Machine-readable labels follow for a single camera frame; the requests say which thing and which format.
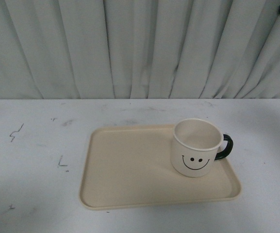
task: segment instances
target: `mug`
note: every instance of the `mug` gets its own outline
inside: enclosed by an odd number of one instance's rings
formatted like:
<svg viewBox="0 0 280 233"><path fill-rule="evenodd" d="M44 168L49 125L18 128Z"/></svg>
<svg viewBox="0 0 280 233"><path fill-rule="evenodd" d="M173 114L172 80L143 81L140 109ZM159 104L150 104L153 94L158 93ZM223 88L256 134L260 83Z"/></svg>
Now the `mug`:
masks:
<svg viewBox="0 0 280 233"><path fill-rule="evenodd" d="M217 153L223 141L227 141L227 145ZM209 173L215 160L228 156L232 147L231 137L222 134L214 124L189 118L174 127L170 159L172 166L182 175L200 177Z"/></svg>

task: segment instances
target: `table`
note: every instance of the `table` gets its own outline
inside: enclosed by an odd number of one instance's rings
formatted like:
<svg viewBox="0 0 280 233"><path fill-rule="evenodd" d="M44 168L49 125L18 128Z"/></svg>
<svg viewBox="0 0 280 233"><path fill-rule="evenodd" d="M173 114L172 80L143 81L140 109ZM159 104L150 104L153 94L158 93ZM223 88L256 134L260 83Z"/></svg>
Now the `table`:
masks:
<svg viewBox="0 0 280 233"><path fill-rule="evenodd" d="M232 201L91 211L92 131L198 117L231 135ZM280 100L0 100L0 232L280 232Z"/></svg>

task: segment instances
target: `curtain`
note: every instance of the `curtain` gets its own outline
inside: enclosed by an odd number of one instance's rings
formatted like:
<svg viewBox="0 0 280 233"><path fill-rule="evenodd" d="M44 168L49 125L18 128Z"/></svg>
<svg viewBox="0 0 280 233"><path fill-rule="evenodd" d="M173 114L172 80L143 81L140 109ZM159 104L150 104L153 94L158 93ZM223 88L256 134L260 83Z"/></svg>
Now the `curtain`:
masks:
<svg viewBox="0 0 280 233"><path fill-rule="evenodd" d="M0 0L0 99L280 98L280 0Z"/></svg>

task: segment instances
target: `scuff mark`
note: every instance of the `scuff mark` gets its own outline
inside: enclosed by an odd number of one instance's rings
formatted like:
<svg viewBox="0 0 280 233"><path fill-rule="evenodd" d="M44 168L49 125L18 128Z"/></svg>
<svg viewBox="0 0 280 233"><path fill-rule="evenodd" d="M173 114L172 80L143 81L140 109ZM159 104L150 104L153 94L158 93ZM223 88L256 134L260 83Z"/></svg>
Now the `scuff mark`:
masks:
<svg viewBox="0 0 280 233"><path fill-rule="evenodd" d="M71 125L71 124L73 123L73 121L74 121L74 120L68 120L68 121L64 122L64 123L62 124L62 126Z"/></svg>

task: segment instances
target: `plastic tray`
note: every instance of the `plastic tray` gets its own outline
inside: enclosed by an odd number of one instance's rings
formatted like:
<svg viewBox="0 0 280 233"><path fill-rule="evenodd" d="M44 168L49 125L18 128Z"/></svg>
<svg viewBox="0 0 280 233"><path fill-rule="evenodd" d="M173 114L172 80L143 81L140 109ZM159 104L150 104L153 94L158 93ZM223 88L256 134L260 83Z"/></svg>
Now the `plastic tray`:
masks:
<svg viewBox="0 0 280 233"><path fill-rule="evenodd" d="M200 178L178 173L170 162L174 125L107 127L94 131L80 200L91 210L222 201L241 185L227 159Z"/></svg>

